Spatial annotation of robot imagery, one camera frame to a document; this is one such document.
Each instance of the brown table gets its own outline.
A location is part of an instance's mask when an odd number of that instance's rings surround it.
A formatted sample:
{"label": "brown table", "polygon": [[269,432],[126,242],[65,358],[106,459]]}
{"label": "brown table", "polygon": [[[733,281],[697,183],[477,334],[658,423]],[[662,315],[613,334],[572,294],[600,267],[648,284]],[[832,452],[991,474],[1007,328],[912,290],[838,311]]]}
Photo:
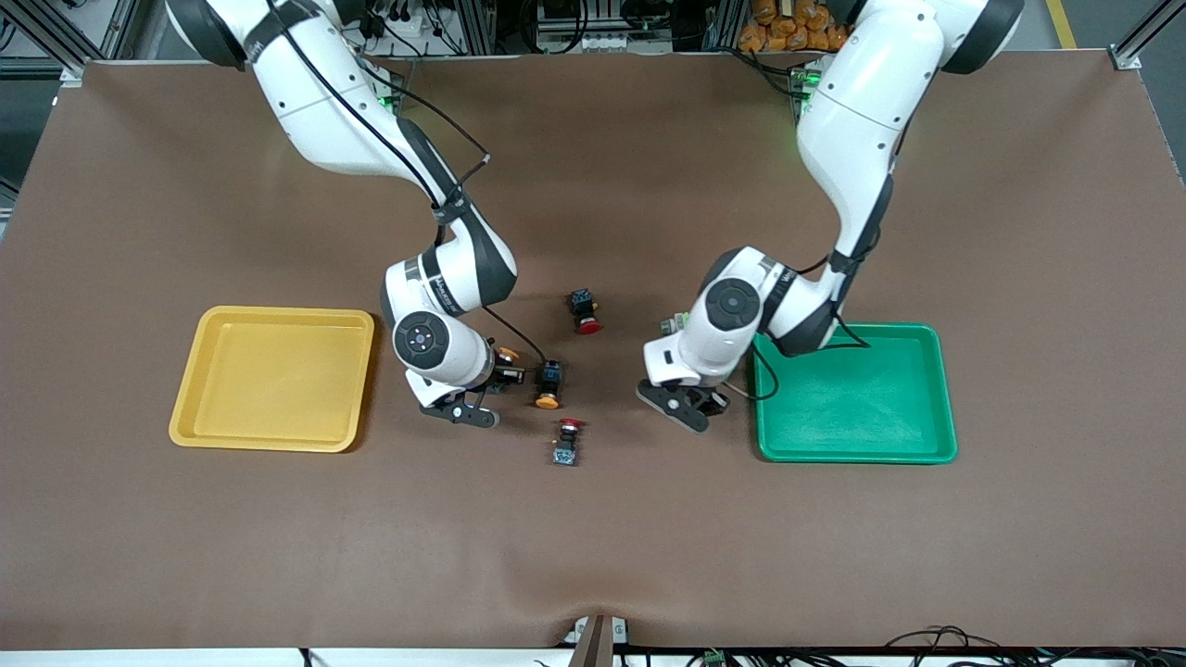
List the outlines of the brown table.
{"label": "brown table", "polygon": [[[206,309],[376,311],[432,218],[409,183],[306,164],[250,76],[93,65],[0,244],[0,647],[540,646],[593,611],[653,644],[1186,643],[1186,196],[1135,72],[1006,53],[919,110],[848,313],[938,330],[940,468],[767,464],[744,407],[697,438],[633,395],[719,253],[803,266],[835,234],[752,71],[528,57],[415,84],[495,154],[472,192],[518,258],[500,310],[570,364],[566,409],[422,418],[381,345],[350,453],[172,445]],[[561,414],[588,421],[576,469],[549,463]]]}

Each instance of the red cap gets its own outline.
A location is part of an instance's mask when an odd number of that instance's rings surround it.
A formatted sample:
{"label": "red cap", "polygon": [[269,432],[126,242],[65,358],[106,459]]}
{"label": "red cap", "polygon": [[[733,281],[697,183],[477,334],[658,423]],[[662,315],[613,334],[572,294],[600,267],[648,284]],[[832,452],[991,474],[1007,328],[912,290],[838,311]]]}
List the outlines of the red cap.
{"label": "red cap", "polygon": [[601,323],[593,319],[582,319],[580,324],[576,325],[576,332],[581,336],[588,336],[589,333],[597,333],[601,330]]}

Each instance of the plastic tray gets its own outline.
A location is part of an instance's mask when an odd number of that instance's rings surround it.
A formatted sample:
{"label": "plastic tray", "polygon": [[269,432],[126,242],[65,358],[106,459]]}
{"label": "plastic tray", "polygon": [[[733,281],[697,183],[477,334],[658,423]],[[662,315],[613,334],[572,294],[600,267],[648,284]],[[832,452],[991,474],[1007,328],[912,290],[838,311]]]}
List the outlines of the plastic tray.
{"label": "plastic tray", "polygon": [[213,307],[168,434],[189,447],[342,451],[357,433],[374,335],[357,310]]}
{"label": "plastic tray", "polygon": [[[935,330],[849,328],[871,348],[786,358],[757,338],[780,383],[773,398],[757,402],[761,455],[779,463],[951,463],[958,447]],[[850,342],[837,330],[829,344]],[[770,393],[770,374],[757,360],[753,368],[755,393]]]}

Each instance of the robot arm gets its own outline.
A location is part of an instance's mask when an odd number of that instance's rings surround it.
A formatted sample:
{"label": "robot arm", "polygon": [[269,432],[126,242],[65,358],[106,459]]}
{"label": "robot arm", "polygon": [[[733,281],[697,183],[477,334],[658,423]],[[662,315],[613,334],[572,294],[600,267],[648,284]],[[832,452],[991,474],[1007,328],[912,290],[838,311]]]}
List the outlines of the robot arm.
{"label": "robot arm", "polygon": [[416,183],[453,239],[387,271],[384,319],[407,380],[426,414],[493,426],[497,414],[465,404],[465,392],[497,380],[490,344],[457,319],[505,299],[517,269],[457,177],[414,122],[384,108],[353,51],[343,21],[363,0],[170,0],[186,42],[216,64],[251,69],[289,140],[308,161],[359,176]]}
{"label": "robot arm", "polygon": [[[843,2],[833,0],[837,15]],[[1024,0],[859,0],[848,42],[820,80],[798,126],[808,171],[840,216],[818,280],[746,247],[721,255],[677,331],[643,347],[644,402],[695,432],[728,407],[715,387],[755,333],[784,356],[822,349],[844,297],[876,243],[893,193],[894,146],[931,77],[965,74],[1003,47]]]}

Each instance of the green tray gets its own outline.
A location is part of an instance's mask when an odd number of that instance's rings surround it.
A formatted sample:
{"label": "green tray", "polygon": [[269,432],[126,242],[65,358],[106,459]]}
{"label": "green tray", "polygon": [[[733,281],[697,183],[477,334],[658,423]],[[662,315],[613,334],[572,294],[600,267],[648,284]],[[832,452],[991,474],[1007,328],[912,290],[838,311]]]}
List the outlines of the green tray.
{"label": "green tray", "polygon": [[[939,337],[925,324],[849,324],[868,349],[786,358],[763,336],[757,349],[778,393],[757,402],[758,450],[779,463],[951,463],[958,451]],[[852,343],[836,330],[829,344]],[[773,381],[754,360],[754,389]]]}

